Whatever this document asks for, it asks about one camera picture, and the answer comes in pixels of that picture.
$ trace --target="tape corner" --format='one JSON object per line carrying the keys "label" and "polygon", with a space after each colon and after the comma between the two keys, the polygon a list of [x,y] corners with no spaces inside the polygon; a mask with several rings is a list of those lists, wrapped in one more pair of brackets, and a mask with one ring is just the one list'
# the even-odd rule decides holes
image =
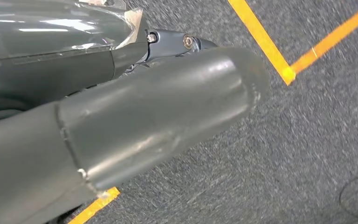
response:
{"label": "tape corner", "polygon": [[285,84],[289,86],[296,79],[296,72],[291,67],[287,67],[282,71],[281,77]]}

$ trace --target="gray pipe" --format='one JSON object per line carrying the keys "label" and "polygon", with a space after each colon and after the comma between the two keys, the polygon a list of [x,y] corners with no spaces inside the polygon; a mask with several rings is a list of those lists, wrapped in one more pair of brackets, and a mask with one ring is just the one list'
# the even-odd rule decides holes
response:
{"label": "gray pipe", "polygon": [[219,48],[68,98],[59,116],[85,178],[103,191],[224,130],[267,87],[253,54]]}
{"label": "gray pipe", "polygon": [[0,120],[0,224],[44,223],[145,172],[246,115],[268,84],[251,53],[216,48]]}

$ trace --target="gray panel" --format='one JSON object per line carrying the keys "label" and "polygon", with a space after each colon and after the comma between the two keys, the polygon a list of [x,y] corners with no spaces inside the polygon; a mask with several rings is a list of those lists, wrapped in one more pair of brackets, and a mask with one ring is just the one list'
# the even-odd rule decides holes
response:
{"label": "gray panel", "polygon": [[80,167],[106,190],[224,130],[267,86],[253,54],[221,48],[74,95],[60,115]]}
{"label": "gray panel", "polygon": [[123,10],[76,1],[0,0],[0,59],[116,48],[132,32]]}
{"label": "gray panel", "polygon": [[[0,224],[23,223],[83,183],[55,110],[52,103],[0,121]],[[76,204],[62,204],[61,211],[37,221],[46,222],[72,206]]]}
{"label": "gray panel", "polygon": [[113,71],[109,51],[29,63],[0,60],[0,111],[26,111],[59,100],[111,80]]}

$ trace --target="screw head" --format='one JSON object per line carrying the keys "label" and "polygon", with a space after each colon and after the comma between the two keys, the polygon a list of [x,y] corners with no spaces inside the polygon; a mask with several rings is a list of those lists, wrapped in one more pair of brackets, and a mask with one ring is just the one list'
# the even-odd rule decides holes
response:
{"label": "screw head", "polygon": [[185,48],[191,49],[193,47],[193,38],[189,35],[183,37],[183,44]]}
{"label": "screw head", "polygon": [[146,38],[148,43],[154,43],[157,41],[157,36],[155,34],[148,34]]}

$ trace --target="curved gray surface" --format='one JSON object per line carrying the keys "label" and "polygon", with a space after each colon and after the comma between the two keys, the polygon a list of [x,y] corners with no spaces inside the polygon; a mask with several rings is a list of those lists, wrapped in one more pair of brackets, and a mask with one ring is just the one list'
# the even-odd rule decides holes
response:
{"label": "curved gray surface", "polygon": [[0,0],[0,59],[80,49],[109,51],[133,30],[123,10],[111,7],[74,0]]}
{"label": "curved gray surface", "polygon": [[228,128],[268,88],[260,59],[215,48],[64,99],[59,116],[79,168],[104,191]]}

